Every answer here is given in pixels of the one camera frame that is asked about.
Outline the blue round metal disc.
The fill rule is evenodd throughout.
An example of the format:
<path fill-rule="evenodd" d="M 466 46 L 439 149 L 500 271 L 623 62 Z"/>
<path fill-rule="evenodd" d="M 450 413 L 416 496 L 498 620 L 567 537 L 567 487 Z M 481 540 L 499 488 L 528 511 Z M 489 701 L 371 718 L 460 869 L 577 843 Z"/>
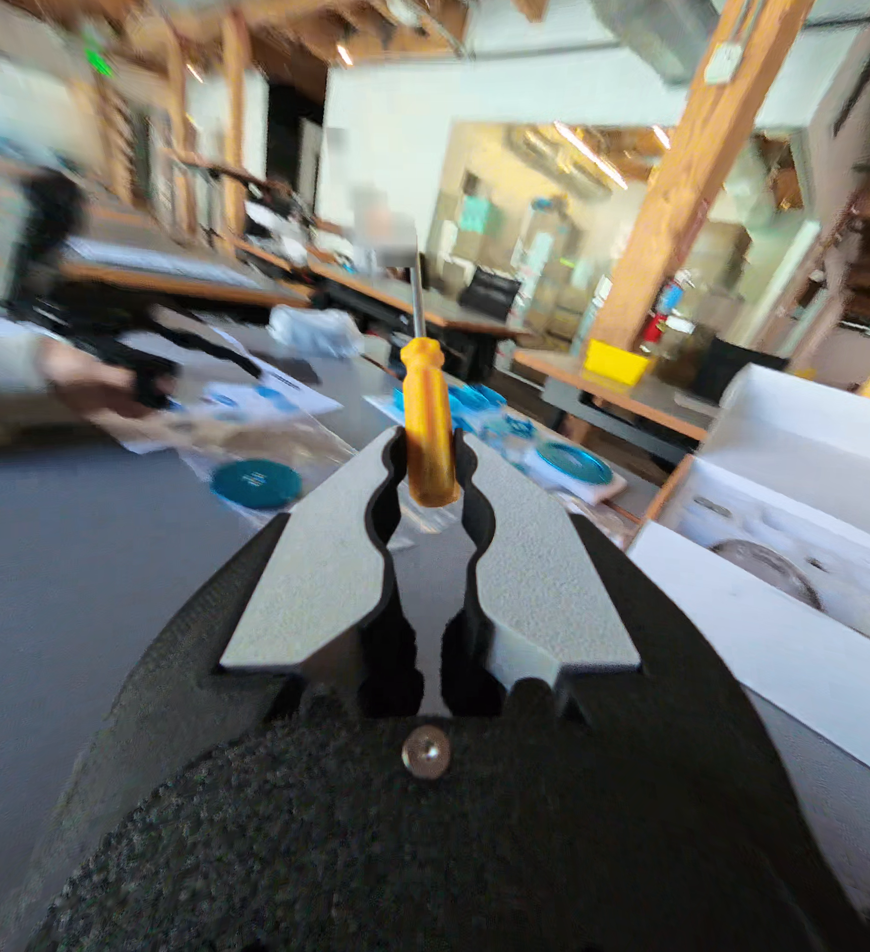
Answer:
<path fill-rule="evenodd" d="M 302 493 L 297 470 L 259 458 L 216 467 L 209 485 L 224 501 L 253 511 L 283 509 Z"/>

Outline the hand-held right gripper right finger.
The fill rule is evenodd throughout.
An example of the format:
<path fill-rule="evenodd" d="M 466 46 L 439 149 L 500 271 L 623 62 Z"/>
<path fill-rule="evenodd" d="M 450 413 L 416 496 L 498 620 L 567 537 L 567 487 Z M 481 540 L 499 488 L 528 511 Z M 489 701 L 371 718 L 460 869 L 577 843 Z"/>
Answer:
<path fill-rule="evenodd" d="M 494 717 L 522 681 L 638 672 L 641 658 L 579 528 L 547 491 L 457 430 L 463 528 L 474 545 L 462 610 L 441 646 L 441 697 L 460 717 Z"/>

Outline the yellow handled screwdriver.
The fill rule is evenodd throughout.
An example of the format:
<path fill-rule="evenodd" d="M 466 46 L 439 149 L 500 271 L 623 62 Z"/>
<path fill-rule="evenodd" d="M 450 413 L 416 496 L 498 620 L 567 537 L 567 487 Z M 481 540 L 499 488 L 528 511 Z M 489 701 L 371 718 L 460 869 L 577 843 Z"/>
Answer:
<path fill-rule="evenodd" d="M 414 335 L 401 351 L 409 492 L 419 506 L 441 508 L 455 501 L 460 489 L 443 354 L 426 330 L 419 253 L 409 277 Z"/>

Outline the white cardboard box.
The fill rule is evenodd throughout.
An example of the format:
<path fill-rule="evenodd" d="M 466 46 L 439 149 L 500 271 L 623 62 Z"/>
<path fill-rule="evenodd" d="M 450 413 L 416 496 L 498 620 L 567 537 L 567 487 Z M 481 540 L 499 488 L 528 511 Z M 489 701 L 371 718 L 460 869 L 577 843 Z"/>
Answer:
<path fill-rule="evenodd" d="M 870 400 L 759 365 L 628 549 L 738 681 L 870 768 Z"/>

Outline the white foam tray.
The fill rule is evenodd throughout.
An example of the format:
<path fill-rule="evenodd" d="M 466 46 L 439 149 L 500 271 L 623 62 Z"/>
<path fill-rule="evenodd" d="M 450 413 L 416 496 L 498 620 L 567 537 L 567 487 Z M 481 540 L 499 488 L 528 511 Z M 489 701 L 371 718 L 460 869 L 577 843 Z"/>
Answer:
<path fill-rule="evenodd" d="M 613 465 L 514 411 L 500 398 L 486 397 L 479 410 L 458 402 L 465 390 L 472 394 L 474 387 L 449 387 L 454 427 L 479 438 L 543 488 L 565 492 L 589 506 L 617 499 L 628 489 L 629 480 Z"/>

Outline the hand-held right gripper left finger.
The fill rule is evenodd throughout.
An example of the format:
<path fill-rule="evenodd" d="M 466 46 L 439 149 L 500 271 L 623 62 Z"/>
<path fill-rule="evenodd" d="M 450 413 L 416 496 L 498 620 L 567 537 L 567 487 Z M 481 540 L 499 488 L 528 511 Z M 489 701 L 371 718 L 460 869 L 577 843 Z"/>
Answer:
<path fill-rule="evenodd" d="M 406 472 L 405 431 L 391 426 L 292 508 L 224 670 L 330 686 L 370 717 L 417 714 L 424 677 L 388 548 Z"/>

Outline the grey desk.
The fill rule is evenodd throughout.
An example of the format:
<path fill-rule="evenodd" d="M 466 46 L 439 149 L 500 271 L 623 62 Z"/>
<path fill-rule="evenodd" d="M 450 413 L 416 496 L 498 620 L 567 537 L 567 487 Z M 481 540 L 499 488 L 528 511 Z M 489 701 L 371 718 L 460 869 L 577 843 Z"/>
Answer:
<path fill-rule="evenodd" d="M 220 665 L 297 504 L 249 535 L 55 436 L 0 451 L 0 950 L 870 950 L 870 768 L 589 520 L 638 672 L 453 716 L 462 523 L 396 575 L 418 712 L 370 717 Z"/>

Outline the clear plastic bag sheet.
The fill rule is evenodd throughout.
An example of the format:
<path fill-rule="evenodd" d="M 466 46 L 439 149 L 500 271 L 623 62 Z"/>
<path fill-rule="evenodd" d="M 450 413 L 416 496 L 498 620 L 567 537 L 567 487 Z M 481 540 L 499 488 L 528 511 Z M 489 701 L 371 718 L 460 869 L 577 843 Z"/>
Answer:
<path fill-rule="evenodd" d="M 253 419 L 236 409 L 178 407 L 135 420 L 111 415 L 104 428 L 132 452 L 176 453 L 207 489 L 216 470 L 226 465 L 264 460 L 285 466 L 298 474 L 298 499 L 356 454 L 344 439 L 306 413 Z"/>

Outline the person's left forearm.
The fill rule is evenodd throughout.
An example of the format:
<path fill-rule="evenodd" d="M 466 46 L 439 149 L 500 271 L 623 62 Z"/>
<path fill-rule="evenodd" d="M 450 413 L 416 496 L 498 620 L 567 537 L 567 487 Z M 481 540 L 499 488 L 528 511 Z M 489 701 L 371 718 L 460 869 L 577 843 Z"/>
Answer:
<path fill-rule="evenodd" d="M 43 373 L 45 340 L 30 331 L 0 336 L 0 447 L 23 432 L 70 421 Z"/>

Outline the white instruction sheet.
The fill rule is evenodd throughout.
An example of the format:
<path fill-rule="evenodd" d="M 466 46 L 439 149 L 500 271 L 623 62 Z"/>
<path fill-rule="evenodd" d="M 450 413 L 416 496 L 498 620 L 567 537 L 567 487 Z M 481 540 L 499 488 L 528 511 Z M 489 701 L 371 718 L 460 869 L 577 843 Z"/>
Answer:
<path fill-rule="evenodd" d="M 109 434 L 139 454 L 163 449 L 216 451 L 239 437 L 308 431 L 344 405 L 278 372 L 251 384 L 208 382 L 140 420 L 114 419 Z"/>

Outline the black bin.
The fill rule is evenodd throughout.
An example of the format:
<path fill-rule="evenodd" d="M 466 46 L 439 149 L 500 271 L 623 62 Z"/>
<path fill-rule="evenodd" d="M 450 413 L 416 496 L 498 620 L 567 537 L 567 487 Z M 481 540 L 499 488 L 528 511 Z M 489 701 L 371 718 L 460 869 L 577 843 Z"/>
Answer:
<path fill-rule="evenodd" d="M 788 358 L 752 351 L 714 337 L 698 363 L 686 391 L 706 403 L 718 405 L 735 377 L 748 365 L 784 372 Z"/>

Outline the black mesh chair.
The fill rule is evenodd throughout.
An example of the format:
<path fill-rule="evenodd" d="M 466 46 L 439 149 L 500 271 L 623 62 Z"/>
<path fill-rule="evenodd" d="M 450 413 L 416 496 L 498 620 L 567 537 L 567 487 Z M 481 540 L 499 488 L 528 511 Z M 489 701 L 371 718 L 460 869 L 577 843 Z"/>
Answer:
<path fill-rule="evenodd" d="M 522 281 L 511 275 L 476 266 L 471 281 L 459 293 L 457 303 L 503 322 L 507 320 L 521 287 Z"/>

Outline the yellow bin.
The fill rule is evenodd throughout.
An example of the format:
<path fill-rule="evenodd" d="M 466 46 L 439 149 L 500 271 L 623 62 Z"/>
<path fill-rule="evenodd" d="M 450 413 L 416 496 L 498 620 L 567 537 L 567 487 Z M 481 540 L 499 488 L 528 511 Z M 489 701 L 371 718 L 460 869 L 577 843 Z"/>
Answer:
<path fill-rule="evenodd" d="M 643 353 L 625 351 L 599 340 L 586 346 L 583 360 L 585 373 L 608 380 L 622 387 L 634 387 L 647 374 L 654 360 Z"/>

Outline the wooden post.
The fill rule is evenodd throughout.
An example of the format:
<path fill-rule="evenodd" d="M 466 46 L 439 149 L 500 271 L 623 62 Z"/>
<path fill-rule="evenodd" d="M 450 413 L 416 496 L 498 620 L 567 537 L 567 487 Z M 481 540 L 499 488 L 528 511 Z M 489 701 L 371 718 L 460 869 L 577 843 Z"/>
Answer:
<path fill-rule="evenodd" d="M 686 105 L 582 345 L 634 349 L 667 280 L 682 267 L 813 1 L 726 2 Z"/>

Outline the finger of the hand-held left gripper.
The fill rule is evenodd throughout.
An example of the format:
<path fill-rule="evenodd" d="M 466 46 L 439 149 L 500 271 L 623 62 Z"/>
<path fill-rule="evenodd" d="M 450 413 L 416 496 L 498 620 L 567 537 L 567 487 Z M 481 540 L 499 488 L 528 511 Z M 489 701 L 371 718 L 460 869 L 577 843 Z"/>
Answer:
<path fill-rule="evenodd" d="M 240 343 L 229 343 L 221 332 L 198 313 L 182 307 L 154 304 L 129 316 L 119 330 L 119 341 L 140 342 L 148 335 L 162 338 L 183 350 L 201 353 L 218 362 L 231 363 L 256 381 L 262 367 Z"/>

